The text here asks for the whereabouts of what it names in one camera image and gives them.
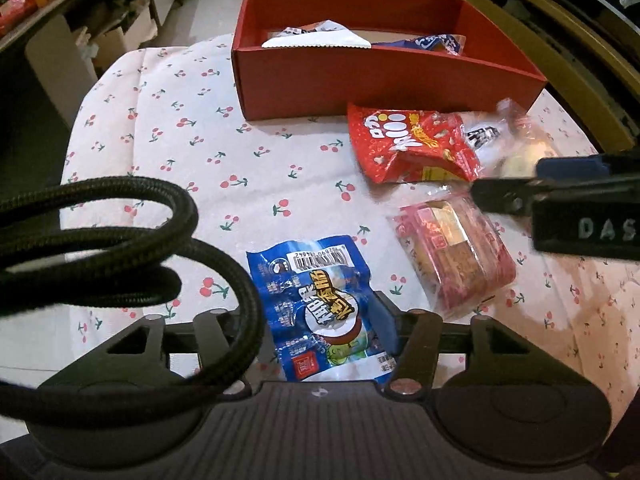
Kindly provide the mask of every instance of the dark blue snack package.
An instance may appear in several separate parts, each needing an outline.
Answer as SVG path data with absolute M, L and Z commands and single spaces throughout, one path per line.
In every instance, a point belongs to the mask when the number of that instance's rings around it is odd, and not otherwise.
M 454 56 L 462 54 L 465 37 L 453 34 L 438 34 L 437 36 L 421 36 L 415 40 L 400 40 L 392 42 L 374 43 L 378 46 L 397 46 L 399 48 L 416 48 L 431 52 L 447 52 Z
M 396 361 L 367 317 L 380 300 L 350 236 L 283 242 L 246 256 L 287 381 L 388 379 Z

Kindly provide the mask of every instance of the red box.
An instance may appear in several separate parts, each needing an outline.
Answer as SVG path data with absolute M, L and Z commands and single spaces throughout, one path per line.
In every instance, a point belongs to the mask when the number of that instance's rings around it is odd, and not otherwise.
M 462 34 L 464 56 L 388 46 L 262 48 L 271 32 L 334 20 L 351 30 Z M 529 109 L 546 79 L 464 0 L 244 0 L 232 48 L 248 120 L 344 115 L 361 106 L 494 111 L 511 97 Z

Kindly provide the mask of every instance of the tablecloth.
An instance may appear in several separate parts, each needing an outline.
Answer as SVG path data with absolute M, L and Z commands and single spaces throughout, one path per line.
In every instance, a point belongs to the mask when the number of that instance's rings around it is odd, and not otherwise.
M 198 205 L 194 236 L 245 267 L 245 251 L 348 234 L 371 268 L 374 290 L 386 292 L 403 310 L 428 308 L 387 217 L 398 206 L 424 200 L 431 185 L 368 182 L 350 147 L 345 117 L 246 121 L 234 87 L 231 42 L 231 35 L 219 36 L 189 48 L 149 48 L 119 59 L 82 103 L 63 183 L 124 174 L 174 182 Z M 530 114 L 561 154 L 595 152 L 546 91 Z M 168 215 L 155 203 L 107 200 L 67 208 L 61 220 L 63 228 L 155 227 Z M 593 381 L 606 393 L 615 425 L 639 387 L 638 265 L 539 254 L 514 219 L 492 216 L 492 221 L 518 276 L 478 312 Z M 204 310 L 236 307 L 233 292 L 212 270 L 177 257 L 168 265 L 183 281 L 172 303 L 144 310 L 71 307 L 75 354 L 147 313 L 185 322 Z M 462 355 L 441 356 L 436 382 L 462 371 L 464 361 Z M 172 362 L 183 374 L 195 366 L 188 357 Z

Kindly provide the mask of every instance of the black cable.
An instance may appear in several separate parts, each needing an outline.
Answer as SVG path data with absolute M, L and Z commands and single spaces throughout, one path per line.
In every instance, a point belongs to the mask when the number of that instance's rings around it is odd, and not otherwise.
M 0 414 L 44 426 L 108 428 L 145 424 L 210 403 L 239 379 L 257 355 L 264 330 L 258 292 L 228 254 L 191 238 L 198 213 L 182 188 L 151 178 L 105 177 L 23 195 L 0 203 L 0 226 L 48 210 L 106 198 L 136 198 L 169 206 L 173 215 L 158 229 L 84 228 L 0 244 L 0 268 L 52 254 L 90 249 L 102 253 L 45 269 L 0 272 L 0 316 L 52 303 L 145 306 L 171 301 L 180 279 L 160 263 L 173 254 L 198 261 L 224 278 L 240 309 L 238 336 L 219 362 L 164 388 L 113 394 L 33 390 L 0 381 Z

